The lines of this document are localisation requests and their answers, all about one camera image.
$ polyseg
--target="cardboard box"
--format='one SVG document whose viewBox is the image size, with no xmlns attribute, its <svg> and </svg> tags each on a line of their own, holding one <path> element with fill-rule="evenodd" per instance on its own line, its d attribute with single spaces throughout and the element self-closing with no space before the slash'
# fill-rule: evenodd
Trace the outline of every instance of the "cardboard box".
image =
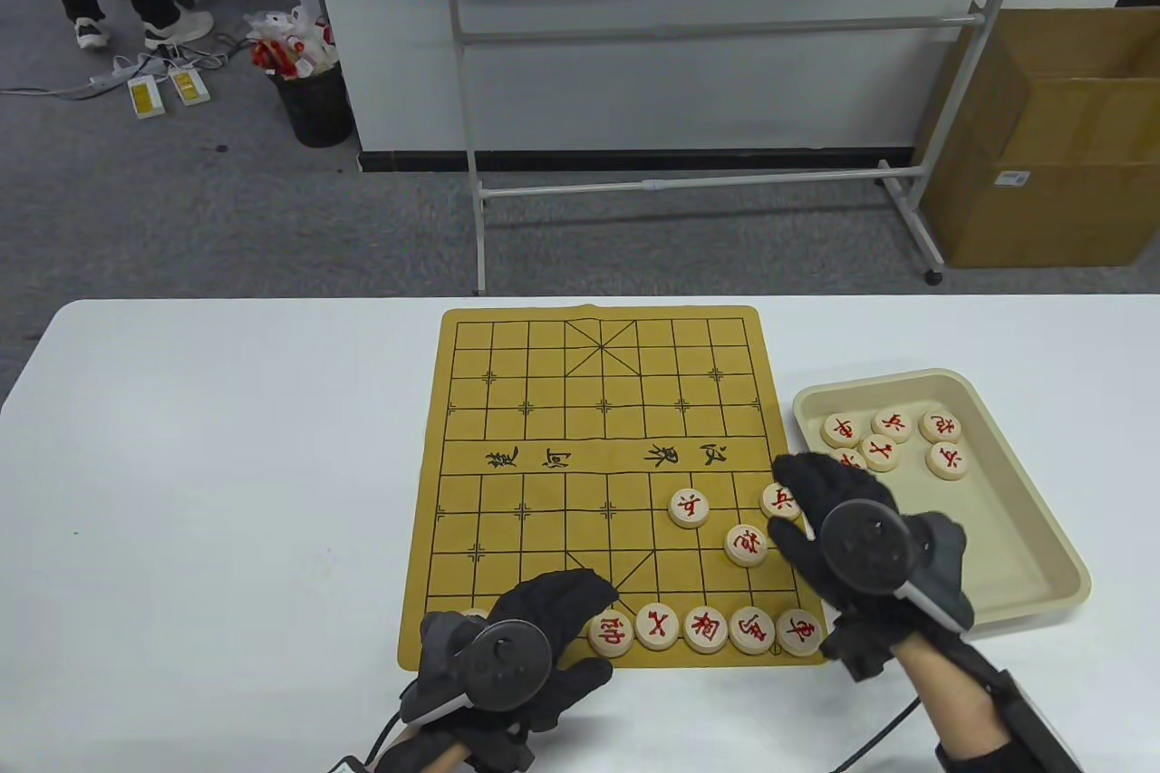
<svg viewBox="0 0 1160 773">
<path fill-rule="evenodd" d="M 1133 262 L 1160 226 L 1160 10 L 1003 12 L 922 211 L 954 267 Z"/>
</svg>

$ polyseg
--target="yellow chess board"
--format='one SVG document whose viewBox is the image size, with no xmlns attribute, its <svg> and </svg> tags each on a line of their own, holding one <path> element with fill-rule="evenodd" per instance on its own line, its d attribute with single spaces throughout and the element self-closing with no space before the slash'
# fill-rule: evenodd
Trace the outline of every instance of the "yellow chess board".
<svg viewBox="0 0 1160 773">
<path fill-rule="evenodd" d="M 419 667 L 429 611 L 490 609 L 519 581 L 592 568 L 630 620 L 660 600 L 683 621 L 702 604 L 775 619 L 818 597 L 781 555 L 725 555 L 737 523 L 766 528 L 762 490 L 786 451 L 757 312 L 742 306 L 455 310 L 443 318 L 399 638 Z M 703 492 L 708 523 L 668 516 Z M 590 653 L 582 640 L 568 657 Z M 818 664 L 774 644 L 702 655 L 637 643 L 621 667 Z"/>
</svg>

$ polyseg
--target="whiteboard frame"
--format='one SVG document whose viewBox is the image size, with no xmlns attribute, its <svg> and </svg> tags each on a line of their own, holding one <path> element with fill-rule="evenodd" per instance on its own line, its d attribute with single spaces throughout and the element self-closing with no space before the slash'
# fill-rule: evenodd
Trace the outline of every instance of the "whiteboard frame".
<svg viewBox="0 0 1160 773">
<path fill-rule="evenodd" d="M 451 41 L 455 48 L 455 66 L 459 95 L 459 120 L 463 130 L 463 143 L 467 157 L 467 181 L 471 194 L 471 210 L 476 226 L 476 289 L 473 296 L 485 296 L 487 292 L 486 262 L 486 217 L 485 205 L 493 198 L 517 196 L 560 196 L 577 193 L 654 193 L 662 189 L 688 188 L 725 188 L 726 186 L 780 185 L 803 181 L 841 181 L 875 180 L 882 183 L 887 198 L 893 202 L 911 238 L 914 239 L 919 254 L 926 260 L 928 269 L 926 281 L 930 286 L 942 283 L 945 260 L 934 236 L 926 225 L 926 219 L 919 209 L 926 194 L 930 178 L 937 167 L 942 151 L 950 138 L 955 118 L 958 117 L 963 101 L 970 88 L 974 71 L 983 59 L 991 34 L 999 20 L 1003 0 L 987 0 L 981 8 L 972 6 L 967 14 L 944 16 L 913 16 L 912 19 L 844 19 L 844 20 L 799 20 L 799 22 L 770 22 L 763 24 L 691 24 L 691 27 L 629 28 L 614 31 L 611 35 L 593 31 L 521 31 L 521 32 L 469 32 L 464 31 L 459 0 L 448 0 L 451 16 Z M 947 94 L 947 101 L 940 110 L 930 138 L 923 151 L 922 161 L 912 167 L 891 167 L 886 160 L 878 162 L 878 168 L 846 168 L 835 172 L 776 172 L 766 175 L 709 175 L 703 178 L 661 178 L 661 180 L 618 181 L 611 183 L 570 183 L 542 186 L 542 188 L 485 188 L 479 174 L 476 137 L 471 115 L 470 81 L 467 78 L 466 51 L 469 45 L 485 48 L 488 44 L 510 43 L 545 43 L 560 37 L 581 39 L 600 37 L 608 39 L 703 39 L 703 37 L 737 37 L 757 35 L 795 35 L 795 32 L 815 31 L 873 31 L 873 30 L 916 30 L 928 27 L 954 27 L 973 30 L 967 41 L 966 51 L 959 62 L 955 78 Z"/>
</svg>

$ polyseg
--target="white table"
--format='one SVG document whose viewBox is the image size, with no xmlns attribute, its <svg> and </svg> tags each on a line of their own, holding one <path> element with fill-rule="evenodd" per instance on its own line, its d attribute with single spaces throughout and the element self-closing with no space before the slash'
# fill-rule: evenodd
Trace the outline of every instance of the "white table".
<svg viewBox="0 0 1160 773">
<path fill-rule="evenodd" d="M 755 304 L 786 419 L 809 384 L 962 371 L 1095 579 L 1073 617 L 983 649 L 1089 772 L 1160 768 L 1157 297 L 531 304 L 585 301 Z M 0 411 L 0 771 L 324 773 L 364 752 L 408 679 L 440 317 L 470 304 L 61 310 Z M 1134 455 L 1109 449 L 1129 421 Z M 911 696 L 893 666 L 857 687 L 839 666 L 626 671 L 537 741 L 535 770 L 821 773 Z M 934 743 L 915 716 L 861 770 L 933 771 Z"/>
</svg>

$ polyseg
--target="shoe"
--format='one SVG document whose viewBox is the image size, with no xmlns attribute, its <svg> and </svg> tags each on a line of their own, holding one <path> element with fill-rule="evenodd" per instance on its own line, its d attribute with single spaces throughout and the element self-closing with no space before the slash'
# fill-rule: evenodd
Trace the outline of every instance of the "shoe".
<svg viewBox="0 0 1160 773">
<path fill-rule="evenodd" d="M 77 32 L 77 48 L 84 52 L 97 52 L 101 48 L 108 48 L 109 35 L 94 20 L 77 19 L 73 22 L 73 30 Z"/>
<path fill-rule="evenodd" d="M 213 30 L 213 15 L 209 12 L 182 10 L 181 16 L 169 27 L 153 27 L 145 22 L 145 48 L 153 51 L 162 44 L 186 44 Z"/>
</svg>

